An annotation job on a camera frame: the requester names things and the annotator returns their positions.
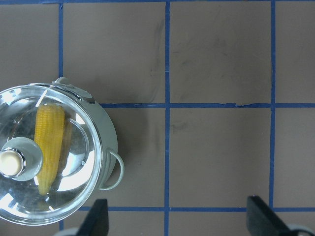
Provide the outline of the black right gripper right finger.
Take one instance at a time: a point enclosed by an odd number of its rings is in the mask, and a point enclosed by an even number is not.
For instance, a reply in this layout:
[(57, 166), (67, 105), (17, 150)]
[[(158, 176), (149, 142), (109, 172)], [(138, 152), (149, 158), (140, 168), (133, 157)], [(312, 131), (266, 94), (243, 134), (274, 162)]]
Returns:
[(251, 236), (295, 236), (259, 196), (247, 197), (246, 226)]

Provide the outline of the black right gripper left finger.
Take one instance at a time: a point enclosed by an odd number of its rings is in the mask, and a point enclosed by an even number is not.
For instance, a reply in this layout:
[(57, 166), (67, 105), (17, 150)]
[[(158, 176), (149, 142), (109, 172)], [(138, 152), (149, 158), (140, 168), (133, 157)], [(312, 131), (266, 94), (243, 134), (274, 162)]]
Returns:
[(97, 199), (80, 228), (77, 236), (107, 236), (109, 232), (108, 202)]

